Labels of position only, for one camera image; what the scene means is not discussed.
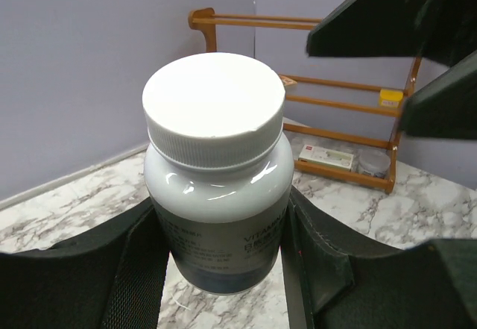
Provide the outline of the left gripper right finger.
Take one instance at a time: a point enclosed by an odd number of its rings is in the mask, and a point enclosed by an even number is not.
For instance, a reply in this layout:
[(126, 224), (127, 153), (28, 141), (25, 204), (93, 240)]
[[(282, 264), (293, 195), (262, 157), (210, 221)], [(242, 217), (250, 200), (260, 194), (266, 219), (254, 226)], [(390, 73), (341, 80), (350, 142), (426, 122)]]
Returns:
[(281, 242), (291, 328), (474, 328), (476, 241), (401, 250), (292, 189)]

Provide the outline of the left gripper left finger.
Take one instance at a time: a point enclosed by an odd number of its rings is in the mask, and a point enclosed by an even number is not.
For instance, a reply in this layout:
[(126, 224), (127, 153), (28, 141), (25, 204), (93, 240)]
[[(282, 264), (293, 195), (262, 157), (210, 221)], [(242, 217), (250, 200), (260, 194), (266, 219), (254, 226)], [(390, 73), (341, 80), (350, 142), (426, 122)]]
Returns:
[(155, 328), (169, 250), (150, 199), (46, 250), (1, 254), (2, 328)]

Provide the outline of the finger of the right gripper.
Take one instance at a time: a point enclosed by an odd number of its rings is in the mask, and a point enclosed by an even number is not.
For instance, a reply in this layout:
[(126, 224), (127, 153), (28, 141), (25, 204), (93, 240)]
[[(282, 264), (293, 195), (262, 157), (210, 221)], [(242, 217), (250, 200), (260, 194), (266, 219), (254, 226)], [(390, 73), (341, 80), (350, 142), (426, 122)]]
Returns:
[(476, 53), (410, 96), (398, 130), (409, 137), (476, 140)]
[(310, 57), (424, 57), (476, 51), (476, 0), (345, 0), (310, 31)]

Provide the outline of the white pill bottle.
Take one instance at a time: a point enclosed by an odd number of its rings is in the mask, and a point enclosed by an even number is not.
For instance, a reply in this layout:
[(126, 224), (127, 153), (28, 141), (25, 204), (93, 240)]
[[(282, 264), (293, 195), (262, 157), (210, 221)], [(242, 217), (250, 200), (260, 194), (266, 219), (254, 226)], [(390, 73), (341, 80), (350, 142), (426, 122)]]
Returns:
[(272, 68), (225, 52), (175, 60), (145, 85), (145, 184), (179, 272), (198, 289), (244, 292), (276, 262), (294, 174), (284, 101)]

